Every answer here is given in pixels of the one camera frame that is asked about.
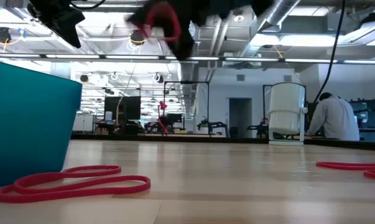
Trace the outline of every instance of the wooden floor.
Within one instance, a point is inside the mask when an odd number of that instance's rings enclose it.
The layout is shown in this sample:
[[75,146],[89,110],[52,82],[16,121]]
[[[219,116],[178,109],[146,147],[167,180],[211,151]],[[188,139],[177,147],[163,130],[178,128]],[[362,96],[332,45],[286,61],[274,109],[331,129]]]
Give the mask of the wooden floor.
[[150,177],[151,191],[0,203],[0,223],[375,223],[375,180],[365,179],[361,172],[320,169],[316,161],[375,162],[375,152],[320,146],[72,141],[65,167],[121,165],[123,174]]

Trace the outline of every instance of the overhead light fixture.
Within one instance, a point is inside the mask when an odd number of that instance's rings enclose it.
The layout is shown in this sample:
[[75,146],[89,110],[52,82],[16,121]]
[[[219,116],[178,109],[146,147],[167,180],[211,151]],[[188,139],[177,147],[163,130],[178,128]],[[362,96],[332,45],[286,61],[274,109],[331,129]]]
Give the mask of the overhead light fixture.
[[174,57],[174,56],[166,56],[165,59],[166,60],[176,60],[176,57]]
[[158,60],[158,56],[143,56],[143,55],[107,55],[108,59],[126,59],[126,60]]
[[327,59],[286,59],[287,63],[330,63],[330,60]]
[[343,63],[352,65],[375,65],[375,60],[344,60]]
[[190,57],[191,60],[219,60],[219,57]]
[[83,58],[83,59],[89,59],[89,58],[100,58],[99,55],[46,55],[46,57],[48,58],[70,58],[70,59],[74,59],[74,58],[77,58],[77,59],[80,59],[80,58]]
[[296,47],[331,47],[335,37],[330,35],[285,35],[280,39],[280,45]]
[[[78,7],[93,7],[96,4],[75,4],[75,5],[78,6]],[[102,4],[102,5],[100,5],[100,8],[110,8],[110,7],[135,7],[135,8],[138,8],[138,7],[142,7],[142,6],[132,5],[132,4]]]
[[233,62],[278,62],[278,58],[239,58],[239,57],[226,57],[226,61]]
[[4,58],[40,58],[37,54],[0,54]]

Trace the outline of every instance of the red object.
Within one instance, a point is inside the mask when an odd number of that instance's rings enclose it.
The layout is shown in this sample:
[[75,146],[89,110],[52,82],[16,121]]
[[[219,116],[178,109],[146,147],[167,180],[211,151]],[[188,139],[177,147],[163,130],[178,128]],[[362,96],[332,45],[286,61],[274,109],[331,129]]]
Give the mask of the red object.
[[[154,19],[156,16],[162,17],[169,17],[174,25],[174,36],[172,37],[164,37],[164,41],[166,42],[176,42],[179,40],[180,35],[182,34],[182,29],[180,28],[179,20],[177,19],[177,15],[175,10],[171,5],[166,2],[159,2],[153,5],[152,9],[147,14],[146,25],[152,27],[154,25]],[[150,37],[147,34],[146,30],[144,29],[144,25],[138,26],[138,28],[142,31],[142,33],[146,37]]]
[[345,162],[317,162],[317,167],[338,170],[363,170],[364,176],[375,179],[375,164],[345,163]]
[[160,110],[165,110],[165,109],[167,109],[167,107],[168,106],[163,101],[160,101],[160,105],[158,106],[158,108],[159,108],[159,110],[158,110],[158,123],[161,125],[161,128],[164,130],[165,135],[168,135],[168,130],[167,130],[167,127],[165,127],[165,125],[161,121]]
[[160,109],[161,110],[165,110],[165,109],[167,109],[167,105],[163,102],[163,101],[160,101]]
[[[85,170],[104,170],[94,172],[82,172]],[[105,177],[101,179],[87,180],[76,184],[66,184],[58,187],[47,189],[29,189],[39,184],[53,182],[64,178],[80,178],[80,177],[101,177],[105,175],[119,174],[121,167],[119,166],[83,166],[74,167],[64,170],[63,172],[48,172],[41,174],[28,175],[26,177],[16,180],[12,185],[0,189],[0,202],[6,203],[28,203],[28,202],[42,202],[48,200],[56,200],[62,198],[84,197],[92,195],[105,194],[131,194],[142,192],[150,189],[151,183],[148,177],[140,175],[125,175],[116,177]],[[138,180],[144,184],[132,187],[102,187],[95,189],[82,189],[99,184],[108,184],[113,182],[122,182]],[[11,192],[19,193],[19,195],[9,194]]]

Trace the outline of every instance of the teal bin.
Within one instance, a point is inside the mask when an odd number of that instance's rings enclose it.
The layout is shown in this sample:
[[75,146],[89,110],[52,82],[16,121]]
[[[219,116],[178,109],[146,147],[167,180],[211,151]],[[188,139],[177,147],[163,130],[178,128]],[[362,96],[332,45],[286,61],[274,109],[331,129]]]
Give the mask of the teal bin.
[[82,85],[0,62],[0,186],[63,169]]

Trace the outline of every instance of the door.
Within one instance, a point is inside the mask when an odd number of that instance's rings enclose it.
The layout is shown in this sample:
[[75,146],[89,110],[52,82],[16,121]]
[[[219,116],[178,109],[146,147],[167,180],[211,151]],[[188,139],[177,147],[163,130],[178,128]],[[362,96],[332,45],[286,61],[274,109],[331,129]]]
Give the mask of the door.
[[252,125],[252,99],[229,99],[229,130],[232,138],[251,138],[247,127]]

